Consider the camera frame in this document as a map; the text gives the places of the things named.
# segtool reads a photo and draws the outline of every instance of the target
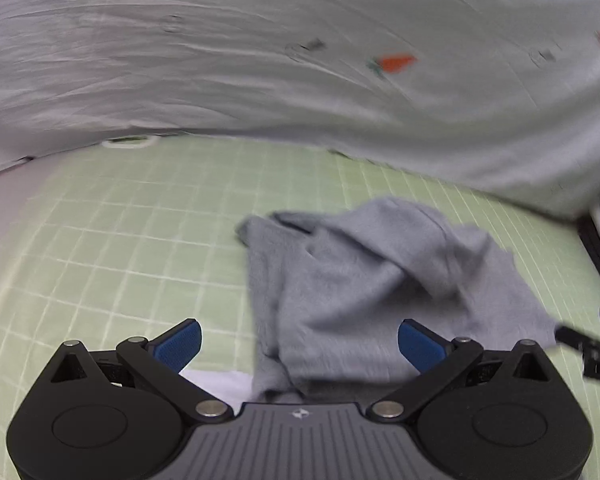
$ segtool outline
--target gray cloth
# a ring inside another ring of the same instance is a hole
[[[237,232],[248,246],[256,400],[368,405],[417,374],[397,345],[408,317],[488,349],[555,343],[555,321],[512,255],[421,204],[387,197],[335,216],[252,216]]]

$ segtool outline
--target metal screw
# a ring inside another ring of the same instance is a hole
[[[222,400],[202,400],[196,406],[196,411],[202,416],[220,416],[228,406]]]
[[[382,418],[395,418],[404,412],[404,407],[400,402],[394,400],[381,400],[376,402],[371,409],[377,416]]]

